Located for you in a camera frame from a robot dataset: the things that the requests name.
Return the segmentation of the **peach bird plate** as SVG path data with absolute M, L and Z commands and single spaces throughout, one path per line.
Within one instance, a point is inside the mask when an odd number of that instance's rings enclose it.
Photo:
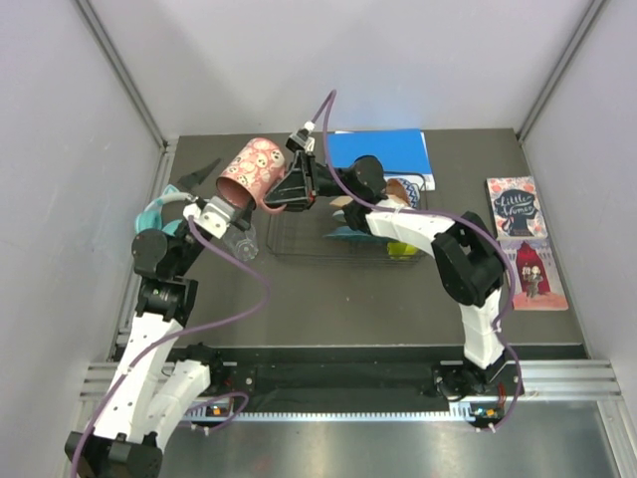
M 340 196 L 332 200 L 329 205 L 336 208 L 341 208 L 347 205 L 350 201 L 351 198 L 349 196 Z

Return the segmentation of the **red patterned small bowl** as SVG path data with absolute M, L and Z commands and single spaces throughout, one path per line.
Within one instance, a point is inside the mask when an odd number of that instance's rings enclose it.
M 420 208 L 420 191 L 411 181 L 402 177 L 389 177 L 386 180 L 386 194 L 401 201 L 412 209 Z

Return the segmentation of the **pink ghost mug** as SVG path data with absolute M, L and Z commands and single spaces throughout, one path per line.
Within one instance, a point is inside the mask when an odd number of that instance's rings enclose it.
M 270 188 L 285 175 L 286 160 L 280 148 L 263 137 L 250 139 L 216 180 L 217 191 L 226 201 L 244 208 L 251 200 L 270 214 L 285 210 L 265 203 Z

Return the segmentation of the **white watermelon plate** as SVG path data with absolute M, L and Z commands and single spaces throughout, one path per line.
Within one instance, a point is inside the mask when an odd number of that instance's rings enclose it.
M 332 214 L 332 218 L 338 222 L 345 222 L 344 212 L 342 210 L 334 211 Z

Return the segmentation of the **lime green bowl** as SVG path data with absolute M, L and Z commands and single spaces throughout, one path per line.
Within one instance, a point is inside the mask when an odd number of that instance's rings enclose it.
M 417 257 L 421 250 L 402 242 L 390 241 L 386 244 L 388 257 L 391 260 L 409 261 Z

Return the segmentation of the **black wire dish rack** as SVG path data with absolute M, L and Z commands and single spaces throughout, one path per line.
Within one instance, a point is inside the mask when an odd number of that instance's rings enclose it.
M 304 212 L 285 212 L 268 221 L 266 246 L 275 257 L 294 263 L 349 263 L 355 265 L 411 265 L 425 257 L 421 253 L 413 260 L 397 261 L 388 257 L 386 244 L 352 243 L 325 239 L 324 234 L 339 226 L 348 226 L 332 218 L 330 206 L 336 197 L 320 197 Z

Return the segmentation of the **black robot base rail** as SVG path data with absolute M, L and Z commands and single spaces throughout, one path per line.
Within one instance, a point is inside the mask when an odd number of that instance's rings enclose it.
M 461 374 L 456 346 L 265 347 L 187 346 L 169 361 L 210 359 L 206 395 L 242 391 L 252 413 L 366 414 L 445 411 L 461 398 L 488 402 L 511 398 L 519 384 L 515 363 L 506 357 L 489 383 Z

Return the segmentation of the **clear plastic cup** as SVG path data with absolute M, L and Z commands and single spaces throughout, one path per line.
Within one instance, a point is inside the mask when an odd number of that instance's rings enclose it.
M 259 253 L 254 225 L 245 231 L 240 230 L 235 225 L 230 225 L 223 236 L 223 242 L 233 256 L 242 262 L 255 259 Z

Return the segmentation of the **teal scalloped plate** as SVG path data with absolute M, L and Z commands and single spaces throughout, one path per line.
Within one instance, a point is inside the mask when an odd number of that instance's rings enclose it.
M 373 236 L 363 231 L 352 230 L 348 226 L 339 226 L 329 233 L 324 234 L 323 238 L 352 243 L 386 244 L 387 242 L 392 242 L 392 239 Z

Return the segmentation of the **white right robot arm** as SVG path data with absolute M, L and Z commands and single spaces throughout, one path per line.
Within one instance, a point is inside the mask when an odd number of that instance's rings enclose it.
M 382 165 L 372 155 L 348 168 L 333 168 L 317 163 L 310 153 L 297 152 L 283 178 L 266 193 L 265 203 L 301 212 L 319 197 L 343 195 L 350 199 L 341 210 L 352 231 L 404 243 L 434 258 L 443 288 L 461 309 L 461 374 L 471 391 L 490 392 L 500 383 L 506 362 L 499 337 L 505 260 L 482 219 L 473 213 L 446 217 L 390 199 Z

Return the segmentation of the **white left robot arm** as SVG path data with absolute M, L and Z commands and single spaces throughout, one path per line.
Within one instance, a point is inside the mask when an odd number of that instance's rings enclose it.
M 133 269 L 141 279 L 132 328 L 108 390 L 83 432 L 69 435 L 65 451 L 73 477 L 155 477 L 163 452 L 189 414 L 227 401 L 229 425 L 249 403 L 243 390 L 231 389 L 220 354 L 195 345 L 178 353 L 172 374 L 158 381 L 177 340 L 188 328 L 198 283 L 185 274 L 201 252 L 219 249 L 212 239 L 231 230 L 246 232 L 254 200 L 239 207 L 224 198 L 203 199 L 185 192 L 152 201 L 145 215 L 166 203 L 183 201 L 183 218 L 162 225 L 135 221 L 131 243 Z

